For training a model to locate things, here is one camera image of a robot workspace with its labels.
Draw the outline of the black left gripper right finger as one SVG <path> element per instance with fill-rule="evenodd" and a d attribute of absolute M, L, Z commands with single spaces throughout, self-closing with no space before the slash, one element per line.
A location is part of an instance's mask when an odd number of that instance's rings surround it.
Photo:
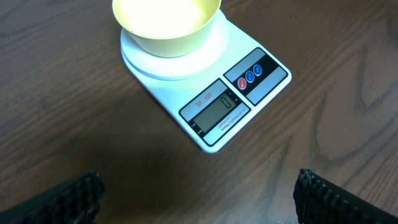
<path fill-rule="evenodd" d="M 301 168 L 293 198 L 299 223 L 397 224 L 397 217 Z"/>

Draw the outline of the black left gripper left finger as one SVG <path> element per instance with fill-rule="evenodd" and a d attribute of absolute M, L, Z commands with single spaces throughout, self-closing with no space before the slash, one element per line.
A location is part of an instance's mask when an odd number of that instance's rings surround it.
<path fill-rule="evenodd" d="M 1 223 L 93 224 L 104 195 L 95 171 L 75 177 L 1 212 Z"/>

